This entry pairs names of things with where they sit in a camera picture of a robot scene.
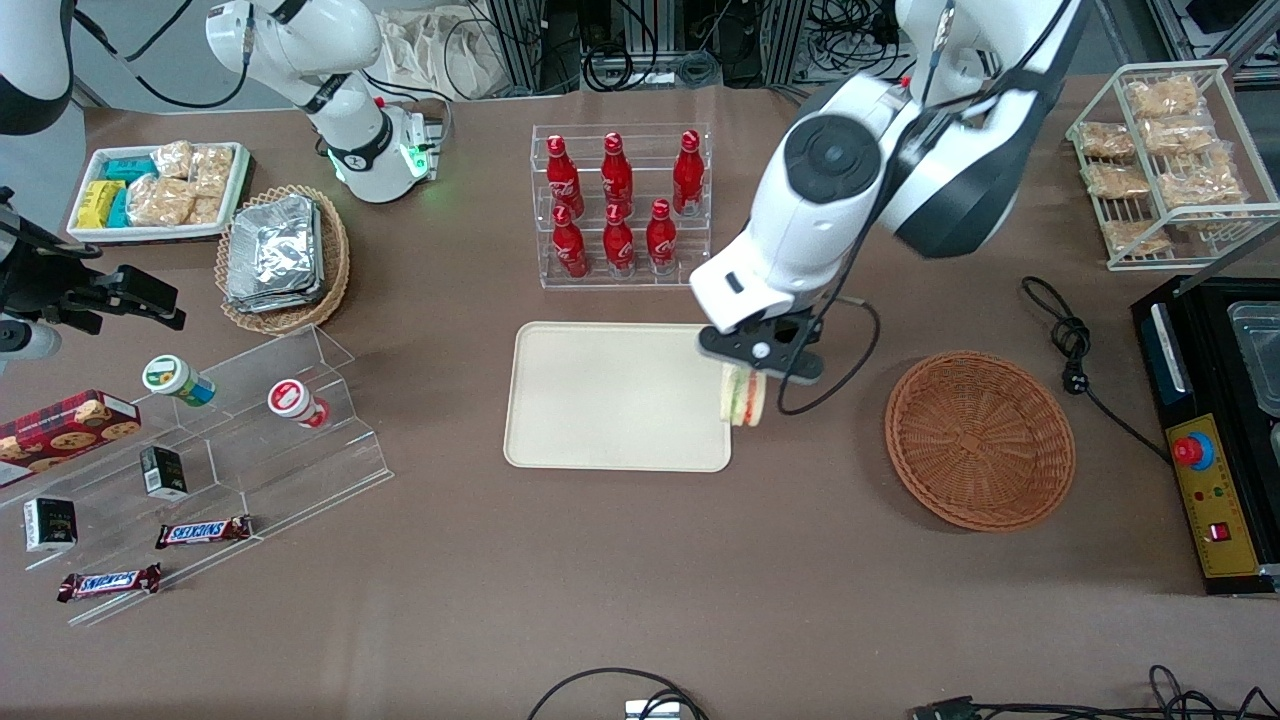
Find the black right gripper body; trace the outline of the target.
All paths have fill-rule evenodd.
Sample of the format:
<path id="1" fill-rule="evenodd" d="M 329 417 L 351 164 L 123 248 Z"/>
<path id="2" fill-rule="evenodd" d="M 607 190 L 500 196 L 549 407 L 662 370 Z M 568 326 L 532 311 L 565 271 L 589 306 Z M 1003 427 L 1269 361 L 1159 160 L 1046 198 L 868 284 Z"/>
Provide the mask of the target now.
<path id="1" fill-rule="evenodd" d="M 63 301 L 84 291 L 96 299 L 93 283 L 102 273 L 76 258 L 12 255 L 3 261 L 3 311 L 10 316 L 67 324 L 86 334 L 99 334 L 102 318 L 88 310 L 67 310 Z"/>

